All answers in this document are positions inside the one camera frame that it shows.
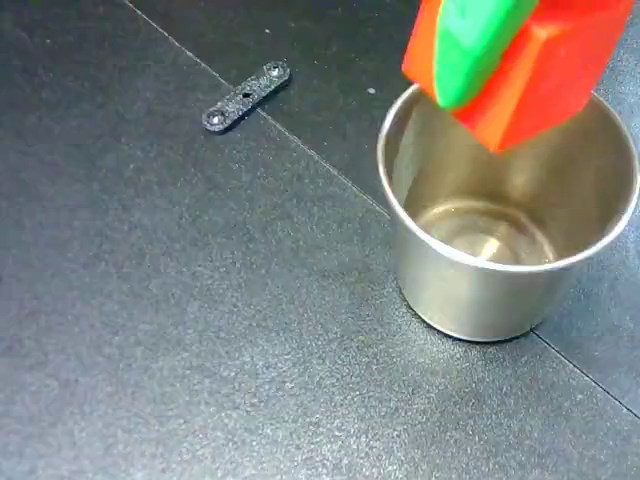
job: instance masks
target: cup bottom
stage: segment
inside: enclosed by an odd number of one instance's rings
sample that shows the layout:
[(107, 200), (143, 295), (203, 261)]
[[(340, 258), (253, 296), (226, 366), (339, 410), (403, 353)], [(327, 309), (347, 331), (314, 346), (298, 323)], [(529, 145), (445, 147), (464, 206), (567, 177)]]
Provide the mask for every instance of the cup bottom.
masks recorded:
[(448, 199), (415, 215), (427, 234), (468, 255), (502, 265), (544, 265), (553, 245), (516, 209), (483, 200)]

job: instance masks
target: red and green block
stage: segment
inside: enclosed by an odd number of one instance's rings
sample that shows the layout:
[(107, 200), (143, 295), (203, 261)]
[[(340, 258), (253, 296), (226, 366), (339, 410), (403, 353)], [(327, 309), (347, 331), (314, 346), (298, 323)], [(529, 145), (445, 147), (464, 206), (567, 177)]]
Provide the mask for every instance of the red and green block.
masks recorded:
[(493, 152), (589, 101), (634, 0), (423, 0), (403, 71)]

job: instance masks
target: red block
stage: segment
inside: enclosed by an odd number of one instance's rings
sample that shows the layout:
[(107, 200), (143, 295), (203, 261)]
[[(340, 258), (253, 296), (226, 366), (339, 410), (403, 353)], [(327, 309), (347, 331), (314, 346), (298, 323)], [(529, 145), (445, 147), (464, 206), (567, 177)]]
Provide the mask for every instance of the red block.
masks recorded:
[[(434, 99), (441, 1), (423, 0), (402, 66)], [(633, 1), (540, 0), (480, 94), (453, 115), (494, 152), (566, 122), (589, 100)]]

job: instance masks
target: cup rim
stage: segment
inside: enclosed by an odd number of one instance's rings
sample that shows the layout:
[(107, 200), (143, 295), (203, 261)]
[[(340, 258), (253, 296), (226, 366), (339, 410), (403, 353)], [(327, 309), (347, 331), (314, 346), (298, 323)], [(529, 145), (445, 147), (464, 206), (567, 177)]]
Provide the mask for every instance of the cup rim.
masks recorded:
[(405, 227), (409, 228), (413, 234), (418, 236), (423, 242), (427, 243), (431, 248), (436, 250), (441, 255), (453, 260), (454, 262), (462, 263), (465, 265), (469, 265), (476, 268), (481, 268), (485, 270), (494, 270), (499, 272), (511, 272), (511, 273), (536, 273), (536, 272), (548, 272), (554, 270), (561, 270), (564, 268), (571, 267), (582, 260), (586, 260), (587, 258), (593, 256), (604, 247), (609, 245), (620, 233), (624, 230), (624, 228), (629, 223), (629, 220), (633, 216), (635, 211), (636, 204), (638, 202), (639, 195), (639, 167), (638, 167), (638, 153), (634, 146), (633, 140), (631, 138), (631, 134), (627, 129), (626, 125), (622, 122), (620, 116), (613, 110), (613, 108), (597, 93), (592, 92), (591, 96), (595, 99), (601, 106), (605, 108), (609, 117), (615, 124), (618, 129), (622, 133), (624, 137), (624, 141), (627, 144), (627, 148), (631, 153), (632, 159), (632, 169), (633, 169), (633, 187), (632, 192), (625, 208), (625, 211), (620, 216), (616, 224), (611, 228), (606, 235), (604, 235), (600, 240), (595, 242), (593, 245), (587, 247), (580, 252), (571, 255), (566, 258), (562, 258), (560, 260), (556, 260), (554, 262), (539, 264), (539, 265), (508, 265), (502, 263), (495, 263), (488, 260), (479, 259), (474, 257), (473, 255), (469, 255), (468, 253), (464, 253), (460, 250), (457, 250), (444, 242), (432, 237), (424, 230), (422, 230), (413, 219), (407, 214), (405, 209), (402, 207), (398, 199), (393, 193), (391, 188), (391, 182), (389, 176), (387, 174), (386, 169), (386, 157), (385, 157), (385, 144), (386, 137), (393, 124), (394, 120), (397, 117), (398, 111), (402, 108), (405, 102), (412, 96), (421, 92), (420, 85), (413, 84), (407, 90), (405, 90), (402, 95), (400, 95), (396, 101), (393, 103), (387, 115), (384, 119), (382, 127), (380, 129), (380, 133), (378, 134), (378, 142), (376, 145), (376, 156), (378, 161), (378, 174), (380, 175), (380, 180), (382, 181), (382, 187), (384, 190), (385, 197), (387, 201), (391, 205), (393, 212), (396, 216), (399, 217), (400, 221), (404, 224)]

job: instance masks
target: stainless steel cup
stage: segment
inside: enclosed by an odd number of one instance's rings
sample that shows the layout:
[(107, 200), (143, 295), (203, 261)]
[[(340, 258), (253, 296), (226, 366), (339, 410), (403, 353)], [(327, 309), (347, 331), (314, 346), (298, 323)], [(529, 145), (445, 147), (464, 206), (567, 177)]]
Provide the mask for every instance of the stainless steel cup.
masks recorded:
[(535, 326), (638, 198), (633, 143), (597, 96), (565, 125), (496, 156), (414, 85), (387, 114), (377, 154), (398, 224), (401, 290), (429, 324), (466, 340)]

